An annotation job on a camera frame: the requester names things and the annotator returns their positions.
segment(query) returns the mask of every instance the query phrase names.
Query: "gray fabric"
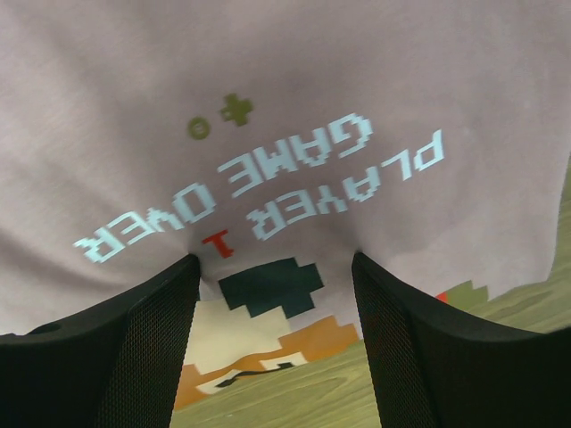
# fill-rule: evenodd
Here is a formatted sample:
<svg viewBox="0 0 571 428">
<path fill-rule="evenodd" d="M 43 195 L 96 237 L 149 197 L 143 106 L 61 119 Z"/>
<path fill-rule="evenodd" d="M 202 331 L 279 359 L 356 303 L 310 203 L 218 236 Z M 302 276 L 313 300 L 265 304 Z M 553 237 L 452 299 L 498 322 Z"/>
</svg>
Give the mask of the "gray fabric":
<svg viewBox="0 0 571 428">
<path fill-rule="evenodd" d="M 326 288 L 294 330 L 357 319 L 357 249 L 432 294 L 473 280 L 496 296 L 544 280 L 571 145 L 570 49 L 570 8 L 555 0 L 2 0 L 0 333 L 108 299 L 188 252 L 203 263 L 206 299 L 256 265 L 317 263 Z M 252 102 L 247 124 L 223 119 L 229 94 Z M 340 159 L 367 132 L 328 125 L 353 113 L 372 134 Z M 211 127 L 204 139 L 187 132 L 197 116 Z M 331 152 L 311 167 L 288 138 L 309 142 L 318 128 Z M 439 136 L 443 159 L 423 169 L 429 146 L 415 169 Z M 240 165 L 218 168 L 245 153 L 257 161 L 254 149 L 276 152 L 278 140 L 297 170 L 266 179 L 258 162 L 263 183 L 233 198 L 248 178 L 229 183 Z M 403 180 L 399 161 L 381 164 L 405 149 Z M 351 201 L 342 182 L 371 167 L 381 185 Z M 192 223 L 175 195 L 194 183 L 216 206 Z M 320 214 L 323 185 L 347 211 Z M 247 216 L 302 189 L 318 215 L 257 239 Z M 197 194 L 186 197 L 195 215 Z M 277 203 L 285 220 L 303 213 L 285 210 L 298 201 Z M 104 263 L 74 246 L 151 208 L 176 219 L 132 245 L 144 231 L 121 234 L 133 217 L 108 226 L 126 246 Z M 225 229 L 227 258 L 202 243 Z"/>
</svg>

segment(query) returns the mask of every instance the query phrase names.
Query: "wooden surface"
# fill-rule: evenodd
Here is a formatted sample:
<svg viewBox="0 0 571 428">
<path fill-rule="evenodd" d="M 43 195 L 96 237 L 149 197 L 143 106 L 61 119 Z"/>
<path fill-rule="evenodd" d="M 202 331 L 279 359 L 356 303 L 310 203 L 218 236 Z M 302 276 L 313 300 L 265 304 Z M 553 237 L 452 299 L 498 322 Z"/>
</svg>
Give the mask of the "wooden surface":
<svg viewBox="0 0 571 428">
<path fill-rule="evenodd" d="M 549 281 L 472 308 L 492 321 L 536 332 L 571 325 L 571 175 L 559 216 Z M 363 343 L 335 357 L 238 382 L 178 412 L 171 428 L 378 428 Z"/>
</svg>

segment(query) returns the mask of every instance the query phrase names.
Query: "black pixel shape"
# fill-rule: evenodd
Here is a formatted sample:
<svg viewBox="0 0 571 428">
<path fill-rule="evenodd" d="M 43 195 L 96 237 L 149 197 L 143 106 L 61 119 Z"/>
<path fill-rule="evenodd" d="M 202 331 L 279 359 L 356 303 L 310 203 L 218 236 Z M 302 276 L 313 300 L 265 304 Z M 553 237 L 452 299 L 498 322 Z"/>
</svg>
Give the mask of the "black pixel shape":
<svg viewBox="0 0 571 428">
<path fill-rule="evenodd" d="M 315 264 L 297 266 L 294 258 L 252 267 L 219 281 L 230 309 L 245 305 L 251 317 L 282 307 L 286 318 L 314 309 L 311 292 L 323 288 Z"/>
</svg>

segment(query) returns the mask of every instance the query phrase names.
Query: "green symbol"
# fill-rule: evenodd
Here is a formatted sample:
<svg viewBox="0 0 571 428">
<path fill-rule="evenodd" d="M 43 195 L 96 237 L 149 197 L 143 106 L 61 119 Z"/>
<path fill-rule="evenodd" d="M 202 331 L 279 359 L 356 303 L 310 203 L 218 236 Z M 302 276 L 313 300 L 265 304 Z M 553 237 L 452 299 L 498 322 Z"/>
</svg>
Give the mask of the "green symbol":
<svg viewBox="0 0 571 428">
<path fill-rule="evenodd" d="M 211 132 L 211 125 L 208 120 L 196 116 L 188 122 L 188 134 L 195 140 L 203 140 Z"/>
<path fill-rule="evenodd" d="M 236 94 L 226 95 L 224 100 L 226 101 L 226 107 L 220 110 L 220 114 L 225 122 L 233 120 L 238 127 L 248 123 L 248 113 L 253 111 L 253 105 L 250 100 L 240 100 Z"/>
</svg>

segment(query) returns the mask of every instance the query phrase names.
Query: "beige pixel shape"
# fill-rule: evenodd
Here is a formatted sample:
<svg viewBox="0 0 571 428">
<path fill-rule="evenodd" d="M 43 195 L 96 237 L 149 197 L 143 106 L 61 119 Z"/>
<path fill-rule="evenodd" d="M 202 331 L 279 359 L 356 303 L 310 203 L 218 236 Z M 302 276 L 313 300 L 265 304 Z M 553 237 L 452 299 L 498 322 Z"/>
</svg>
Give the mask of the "beige pixel shape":
<svg viewBox="0 0 571 428">
<path fill-rule="evenodd" d="M 281 350 L 279 338 L 291 332 L 281 308 L 252 318 L 246 306 L 230 310 L 225 300 L 201 300 L 196 302 L 184 364 L 194 364 L 201 374 L 214 372 L 247 355 Z"/>
</svg>

